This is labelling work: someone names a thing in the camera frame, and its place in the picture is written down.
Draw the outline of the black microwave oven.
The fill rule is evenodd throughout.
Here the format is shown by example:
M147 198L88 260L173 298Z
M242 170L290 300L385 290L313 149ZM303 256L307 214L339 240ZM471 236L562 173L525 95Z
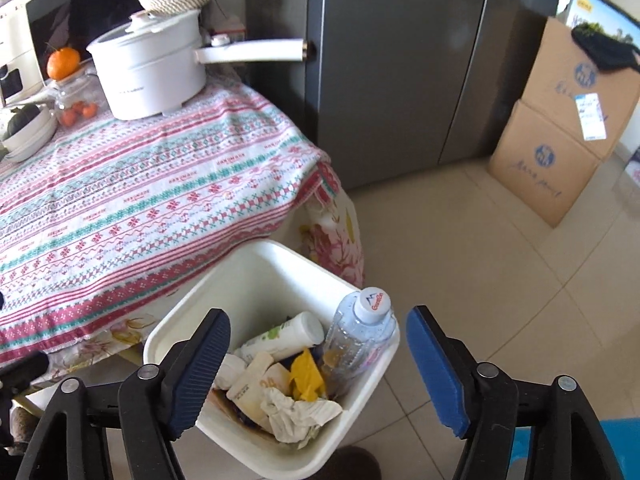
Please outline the black microwave oven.
M52 52L72 47L81 61L88 60L92 40L141 9L138 0L11 0L2 4L1 12L11 6L26 10L43 83L49 79L46 64Z

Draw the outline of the white labelled plastic bottle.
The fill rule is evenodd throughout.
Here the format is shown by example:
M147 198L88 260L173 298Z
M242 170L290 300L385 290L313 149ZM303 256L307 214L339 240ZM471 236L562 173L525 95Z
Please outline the white labelled plastic bottle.
M324 328L311 312L300 312L282 324L274 326L233 351L233 354L250 364L259 352L267 352L274 362L296 356L304 349L311 349L324 341Z

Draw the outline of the white plastic wrapper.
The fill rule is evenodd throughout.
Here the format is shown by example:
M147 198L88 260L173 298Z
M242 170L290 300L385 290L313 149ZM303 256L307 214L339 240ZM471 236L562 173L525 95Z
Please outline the white plastic wrapper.
M246 362L233 353L227 353L218 368L213 388L228 391L247 368Z

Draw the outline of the white electric cooking pot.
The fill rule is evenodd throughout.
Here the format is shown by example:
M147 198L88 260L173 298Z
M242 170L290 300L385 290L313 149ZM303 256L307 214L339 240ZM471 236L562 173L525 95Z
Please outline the white electric cooking pot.
M303 62L303 38L233 41L225 34L207 40L198 10L173 16L140 11L130 21L88 44L112 115L128 122L168 115L206 85L206 67L250 62Z

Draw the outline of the patterned striped tablecloth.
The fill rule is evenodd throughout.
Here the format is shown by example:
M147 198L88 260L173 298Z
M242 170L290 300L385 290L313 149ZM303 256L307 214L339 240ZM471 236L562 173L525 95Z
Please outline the patterned striped tablecloth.
M1 359L93 337L340 185L271 102L213 77L177 113L101 114L1 164Z

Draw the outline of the yellow wrapper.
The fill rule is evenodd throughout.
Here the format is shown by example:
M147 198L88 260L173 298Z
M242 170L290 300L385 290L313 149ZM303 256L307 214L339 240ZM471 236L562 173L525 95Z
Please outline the yellow wrapper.
M326 383L309 349L304 349L292 362L290 385L296 401L314 402L326 398Z

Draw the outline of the white paper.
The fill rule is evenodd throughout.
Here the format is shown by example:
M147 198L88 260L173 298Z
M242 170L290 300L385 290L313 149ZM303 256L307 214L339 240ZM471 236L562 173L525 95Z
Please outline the white paper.
M266 415L266 430L280 443L299 450L318 436L320 429L343 413L337 402L319 398L296 401L277 388L262 393L260 409Z

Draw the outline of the blue plastic stool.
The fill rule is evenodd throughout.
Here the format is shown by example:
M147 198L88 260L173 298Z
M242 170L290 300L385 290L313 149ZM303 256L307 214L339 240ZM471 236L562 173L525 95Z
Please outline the blue plastic stool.
M579 451L604 451L605 458L615 458L624 479L639 478L639 419L623 418L600 421L596 436L575 440ZM530 451L532 428L520 427L515 437L509 464L509 479L524 479Z

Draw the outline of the clear plastic water bottle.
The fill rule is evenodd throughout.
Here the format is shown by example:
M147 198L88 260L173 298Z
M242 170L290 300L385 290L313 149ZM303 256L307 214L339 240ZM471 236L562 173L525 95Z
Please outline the clear plastic water bottle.
M346 393L388 346L397 321L388 293L367 287L347 295L323 341L319 370L330 399Z

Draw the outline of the white trash bin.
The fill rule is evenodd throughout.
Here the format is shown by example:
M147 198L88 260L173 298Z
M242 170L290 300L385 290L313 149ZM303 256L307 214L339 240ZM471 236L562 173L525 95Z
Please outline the white trash bin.
M173 344L190 338L205 315L217 308L230 320L229 350L260 364L297 356L328 331L338 304L355 291L318 264L273 240L246 243L214 265L157 324L143 348L158 363ZM343 411L304 448L277 441L240 422L231 403L209 398L196 422L203 434L258 476L305 479L315 474L343 441L392 362L400 341L386 346L338 398Z

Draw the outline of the dark green squash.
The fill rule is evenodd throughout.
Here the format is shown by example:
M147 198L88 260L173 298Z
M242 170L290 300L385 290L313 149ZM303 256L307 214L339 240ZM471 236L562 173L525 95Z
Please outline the dark green squash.
M36 104L27 104L12 110L12 117L6 126L5 139L9 139L14 134L25 128L32 120L38 117L41 110Z

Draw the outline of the cream paper carton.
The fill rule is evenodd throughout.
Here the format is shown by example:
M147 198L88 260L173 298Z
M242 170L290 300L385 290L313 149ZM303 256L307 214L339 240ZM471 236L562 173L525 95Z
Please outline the cream paper carton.
M245 417L267 432L271 432L271 426L267 414L262 410L262 397L269 388L276 388L280 393L289 396L290 372L277 363L270 353L261 351L226 394L227 399Z

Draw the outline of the glass jar with tomatoes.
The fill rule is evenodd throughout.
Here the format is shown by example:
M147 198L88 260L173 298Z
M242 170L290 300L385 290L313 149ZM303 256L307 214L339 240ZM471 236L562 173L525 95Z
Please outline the glass jar with tomatoes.
M90 122L106 110L107 102L96 70L78 70L51 84L54 112L65 128Z

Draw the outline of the small blue white box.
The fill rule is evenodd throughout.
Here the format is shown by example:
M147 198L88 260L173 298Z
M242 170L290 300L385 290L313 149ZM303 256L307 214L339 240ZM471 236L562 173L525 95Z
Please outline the small blue white box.
M640 148L637 148L628 160L625 172L635 185L640 186Z

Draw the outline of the lower cardboard box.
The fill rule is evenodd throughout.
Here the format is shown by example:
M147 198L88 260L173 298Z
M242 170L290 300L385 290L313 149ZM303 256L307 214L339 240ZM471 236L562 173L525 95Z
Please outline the lower cardboard box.
M600 160L570 134L518 101L488 172L555 228L599 166Z

